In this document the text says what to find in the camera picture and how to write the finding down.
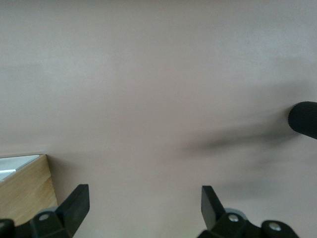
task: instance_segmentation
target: silver screw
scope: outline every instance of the silver screw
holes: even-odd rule
[[[43,214],[39,217],[39,221],[44,221],[49,217],[49,214]]]
[[[281,228],[277,223],[275,223],[275,222],[271,222],[271,223],[269,224],[269,227],[270,227],[272,230],[277,231],[277,232],[279,232],[280,230],[282,230],[282,228]]]
[[[231,214],[231,215],[229,215],[229,220],[232,222],[238,222],[239,218],[236,215]]]

